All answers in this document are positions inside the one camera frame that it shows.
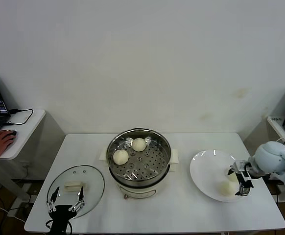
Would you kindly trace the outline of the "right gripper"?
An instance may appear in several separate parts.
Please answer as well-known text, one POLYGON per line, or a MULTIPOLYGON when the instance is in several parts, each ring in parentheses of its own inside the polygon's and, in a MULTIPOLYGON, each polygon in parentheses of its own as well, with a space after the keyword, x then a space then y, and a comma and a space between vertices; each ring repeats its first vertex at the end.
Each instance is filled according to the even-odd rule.
POLYGON ((238 191, 235 193, 236 196, 247 196, 250 192, 250 188, 253 188, 251 176, 249 170, 251 164, 245 160, 236 160, 234 165, 231 165, 227 175, 237 174, 237 180, 239 183, 238 191))

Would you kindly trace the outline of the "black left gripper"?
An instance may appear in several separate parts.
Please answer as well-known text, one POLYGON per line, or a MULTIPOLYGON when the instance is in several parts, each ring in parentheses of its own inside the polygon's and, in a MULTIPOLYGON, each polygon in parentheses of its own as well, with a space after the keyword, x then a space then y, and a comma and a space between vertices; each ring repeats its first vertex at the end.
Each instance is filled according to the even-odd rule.
POLYGON ((70 228, 70 235, 72 235, 73 229, 70 220, 75 218, 75 212, 79 212, 85 205, 83 186, 78 194, 78 201, 73 206, 71 205, 57 205, 55 206, 56 199, 58 197, 59 188, 57 187, 54 193, 52 193, 50 200, 46 202, 51 223, 49 229, 49 235, 66 235, 67 227, 70 228))

